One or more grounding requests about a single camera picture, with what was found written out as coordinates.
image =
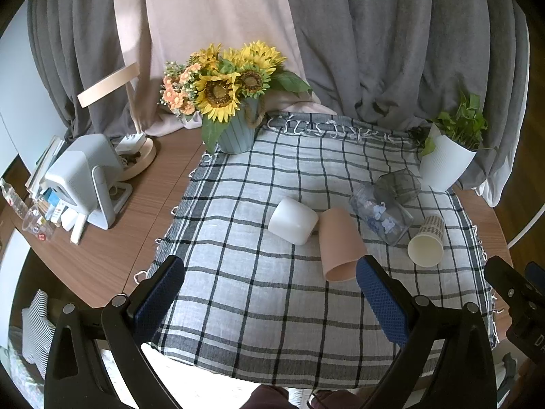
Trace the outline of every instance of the plaid tablecloth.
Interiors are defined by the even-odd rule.
[[[348,199],[356,183],[403,168],[418,174],[418,164],[413,141],[402,133],[309,114],[272,118],[247,153],[205,156],[149,271],[169,254],[187,267],[153,346],[261,383],[352,388],[378,382],[399,348],[386,339],[356,281],[325,282],[316,234],[293,246],[266,224],[285,196],[318,212],[352,211]],[[478,303],[493,344],[481,250],[458,198],[424,186],[405,207],[414,223],[395,247],[358,219],[369,252],[412,294],[447,307]],[[436,213],[446,223],[445,256],[439,266],[423,269],[409,259],[407,244]]]

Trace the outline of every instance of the plastic cup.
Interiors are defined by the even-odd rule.
[[[418,178],[408,169],[381,175],[375,184],[375,189],[389,192],[400,205],[418,197],[421,188]]]
[[[356,186],[349,204],[369,229],[390,246],[395,246],[412,224],[412,215],[390,192],[367,181]]]
[[[437,266],[443,257],[443,237],[445,221],[438,215],[430,215],[424,220],[418,233],[407,247],[410,259],[423,268]]]
[[[309,239],[317,222],[316,212],[286,197],[272,213],[268,230],[291,244],[301,246]]]
[[[347,210],[332,208],[321,214],[318,241],[327,281],[345,281],[356,277],[356,264],[368,252]]]
[[[28,209],[28,212],[23,220],[23,230],[30,232],[40,241],[49,241],[53,237],[53,228],[42,216],[37,205]]]

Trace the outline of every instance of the wooden floor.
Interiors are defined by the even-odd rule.
[[[513,172],[495,208],[507,241],[513,239],[545,203],[545,40],[530,26],[528,102]],[[545,267],[545,216],[511,248],[519,272],[530,261]]]

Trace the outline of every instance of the desk lamp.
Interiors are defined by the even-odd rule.
[[[120,156],[134,155],[138,152],[140,155],[136,158],[136,163],[134,165],[127,166],[124,169],[123,174],[120,175],[118,181],[129,180],[141,173],[152,163],[157,154],[153,140],[146,137],[142,132],[140,121],[135,115],[135,91],[131,84],[131,80],[138,77],[138,75],[140,75],[140,68],[138,67],[138,63],[135,62],[111,73],[77,96],[81,107],[87,107],[110,94],[110,92],[115,91],[123,85],[125,86],[129,99],[130,114],[135,125],[136,133],[125,136],[121,140],[121,143],[116,146],[115,152]]]

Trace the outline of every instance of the green plant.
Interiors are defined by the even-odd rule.
[[[467,98],[460,91],[460,105],[454,116],[447,111],[441,112],[437,118],[431,120],[454,143],[467,150],[477,150],[482,142],[482,131],[488,128],[486,119],[480,110],[481,98],[479,95],[469,94]],[[422,156],[432,153],[435,143],[428,137],[424,142]]]

